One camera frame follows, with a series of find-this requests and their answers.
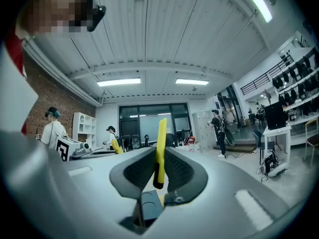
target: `white cabinet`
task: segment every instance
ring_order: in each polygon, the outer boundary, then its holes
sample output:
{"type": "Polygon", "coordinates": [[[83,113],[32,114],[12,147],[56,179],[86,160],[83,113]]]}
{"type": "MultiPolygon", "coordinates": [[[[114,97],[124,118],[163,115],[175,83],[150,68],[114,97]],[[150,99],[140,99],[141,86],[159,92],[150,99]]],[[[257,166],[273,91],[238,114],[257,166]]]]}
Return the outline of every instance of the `white cabinet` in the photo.
{"type": "Polygon", "coordinates": [[[78,140],[79,134],[86,134],[86,142],[90,148],[96,147],[96,119],[82,114],[74,113],[72,138],[78,140]]]}

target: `yellow tool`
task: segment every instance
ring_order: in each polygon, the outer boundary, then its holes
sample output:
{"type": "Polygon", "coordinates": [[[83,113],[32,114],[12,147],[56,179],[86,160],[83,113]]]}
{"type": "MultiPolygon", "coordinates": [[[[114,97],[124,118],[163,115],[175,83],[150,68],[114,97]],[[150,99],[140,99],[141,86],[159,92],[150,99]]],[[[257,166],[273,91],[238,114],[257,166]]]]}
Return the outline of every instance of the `yellow tool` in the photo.
{"type": "Polygon", "coordinates": [[[119,147],[119,143],[116,139],[112,140],[112,147],[116,154],[124,153],[122,147],[119,147]]]}
{"type": "Polygon", "coordinates": [[[166,144],[166,127],[167,119],[164,118],[159,122],[158,143],[156,147],[156,163],[153,186],[157,189],[162,189],[164,186],[164,158],[166,144]]]}

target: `computer monitor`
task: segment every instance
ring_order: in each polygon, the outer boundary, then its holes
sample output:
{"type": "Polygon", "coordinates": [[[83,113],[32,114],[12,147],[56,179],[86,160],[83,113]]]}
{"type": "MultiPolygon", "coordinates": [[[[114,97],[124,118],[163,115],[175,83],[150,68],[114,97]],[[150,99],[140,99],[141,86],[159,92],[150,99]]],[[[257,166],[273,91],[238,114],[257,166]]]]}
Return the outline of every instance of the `computer monitor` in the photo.
{"type": "Polygon", "coordinates": [[[276,102],[265,107],[265,115],[269,130],[286,126],[286,117],[282,105],[276,102]]]}

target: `red object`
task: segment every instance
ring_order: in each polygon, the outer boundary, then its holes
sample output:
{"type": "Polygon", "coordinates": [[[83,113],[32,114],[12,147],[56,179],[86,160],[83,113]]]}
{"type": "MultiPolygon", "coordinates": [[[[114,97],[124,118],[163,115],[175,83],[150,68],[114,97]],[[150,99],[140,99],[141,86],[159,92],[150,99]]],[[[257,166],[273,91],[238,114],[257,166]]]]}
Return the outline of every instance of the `red object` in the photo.
{"type": "MultiPolygon", "coordinates": [[[[23,56],[22,56],[22,40],[20,40],[15,34],[15,26],[10,28],[8,31],[5,40],[5,47],[8,51],[8,54],[19,72],[23,75],[23,56]]],[[[26,134],[26,124],[22,127],[21,132],[26,134]]]]}

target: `fluorescent light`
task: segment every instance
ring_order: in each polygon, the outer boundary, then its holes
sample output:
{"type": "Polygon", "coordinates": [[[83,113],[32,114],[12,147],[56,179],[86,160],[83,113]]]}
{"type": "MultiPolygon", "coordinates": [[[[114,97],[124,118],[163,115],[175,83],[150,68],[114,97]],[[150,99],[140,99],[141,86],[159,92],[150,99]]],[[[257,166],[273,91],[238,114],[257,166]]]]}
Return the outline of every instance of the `fluorescent light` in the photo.
{"type": "Polygon", "coordinates": [[[270,20],[272,20],[272,16],[270,14],[270,11],[265,3],[264,0],[252,0],[257,8],[259,9],[260,13],[263,15],[265,21],[268,23],[270,20]]]}
{"type": "Polygon", "coordinates": [[[102,81],[102,82],[98,82],[98,85],[100,87],[104,87],[104,86],[112,86],[112,85],[138,84],[138,83],[141,83],[140,78],[102,81]]]}
{"type": "Polygon", "coordinates": [[[177,79],[176,84],[192,84],[192,85],[207,85],[208,81],[196,81],[196,80],[185,80],[177,79]]]}
{"type": "Polygon", "coordinates": [[[138,115],[131,115],[130,116],[130,118],[137,118],[138,117],[138,115]]]}

